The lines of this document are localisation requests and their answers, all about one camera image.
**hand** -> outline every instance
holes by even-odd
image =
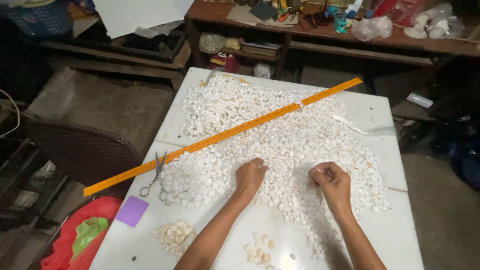
[[[264,181],[267,166],[263,166],[263,159],[256,158],[252,162],[243,164],[237,170],[237,190],[250,203]]]
[[[310,170],[309,185],[319,184],[335,219],[353,215],[350,176],[334,162],[320,163]]]

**small pile of shells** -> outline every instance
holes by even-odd
[[[184,100],[182,131],[197,140],[215,135],[285,105],[301,103],[321,89],[275,92],[225,76],[208,85],[192,85]],[[334,96],[233,136],[194,153],[185,152],[165,164],[161,174],[169,204],[188,209],[209,203],[216,194],[229,198],[236,188],[235,171],[245,162],[262,158],[269,170],[254,198],[258,207],[278,208],[285,222],[298,223],[312,247],[313,259],[324,257],[324,245],[342,235],[321,196],[306,186],[310,168],[321,162],[338,164],[351,177],[351,205],[357,220],[365,209],[392,212],[378,172],[379,157],[351,136],[351,129],[332,116],[354,123]]]
[[[274,270],[275,267],[270,265],[269,263],[272,261],[272,256],[268,253],[265,253],[260,248],[260,237],[257,233],[253,233],[253,237],[255,238],[255,245],[246,245],[245,251],[247,252],[247,261],[252,262],[260,267],[266,267],[269,270]],[[270,249],[275,247],[275,243],[273,241],[268,241],[268,237],[264,234],[262,236],[262,242],[267,245]]]
[[[179,259],[190,246],[188,243],[197,237],[195,230],[183,220],[160,226],[152,234],[162,244],[163,250]]]

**scissors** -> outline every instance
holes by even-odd
[[[150,192],[150,187],[153,185],[153,183],[155,183],[155,181],[159,181],[160,182],[160,188],[162,189],[160,191],[160,194],[158,194],[158,198],[163,201],[167,206],[170,206],[169,204],[167,204],[167,192],[165,190],[163,190],[163,184],[162,184],[162,180],[160,179],[160,173],[162,172],[162,169],[163,169],[163,164],[165,164],[165,159],[167,158],[167,151],[165,151],[165,155],[163,156],[163,159],[162,159],[162,163],[161,164],[158,164],[158,155],[157,153],[155,152],[155,163],[156,163],[156,176],[155,176],[155,179],[150,183],[150,185],[146,186],[146,187],[142,187],[140,189],[140,196],[146,198],[148,196],[148,193]]]

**white table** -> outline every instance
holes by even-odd
[[[165,150],[172,152],[193,143],[180,132],[180,127],[185,122],[181,111],[182,102],[190,85],[200,84],[209,73],[209,70],[198,68],[189,70],[144,163],[154,160],[155,152],[164,153]],[[232,76],[242,78],[254,85],[269,86],[275,90],[311,87],[234,74]],[[347,111],[356,119],[358,127],[363,130],[381,130],[384,134],[383,136],[354,134],[356,139],[380,156],[379,171],[387,179],[384,185],[391,188],[387,192],[387,198],[393,207],[393,214],[389,216],[366,210],[360,222],[362,229],[388,269],[423,269],[388,100],[351,92],[341,92],[336,96],[345,103]],[[140,188],[148,185],[154,176],[154,171],[137,176],[127,198],[139,197]],[[153,185],[151,190],[153,195],[142,198],[150,205],[135,228],[117,220],[112,223],[92,262],[91,270],[173,269],[176,258],[161,250],[161,245],[152,236],[152,231],[160,225],[186,219],[199,233],[225,203],[223,199],[216,196],[211,204],[189,211],[179,205],[165,206],[158,200],[159,191],[160,185]],[[312,249],[307,247],[306,236],[298,224],[284,223],[282,214],[277,208],[259,209],[253,205],[248,206],[237,219],[212,269],[260,269],[253,263],[247,262],[247,254],[243,250],[246,244],[254,244],[253,232],[259,235],[267,234],[269,239],[275,241],[275,248],[269,249],[272,255],[271,264],[282,270],[329,269],[327,261],[310,258]],[[349,260],[345,248],[342,252]],[[296,255],[295,261],[290,258],[290,253]]]

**purple card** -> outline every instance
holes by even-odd
[[[139,198],[130,196],[128,197],[127,202],[117,213],[115,219],[135,228],[138,221],[145,213],[145,210],[147,210],[147,207],[148,203]]]

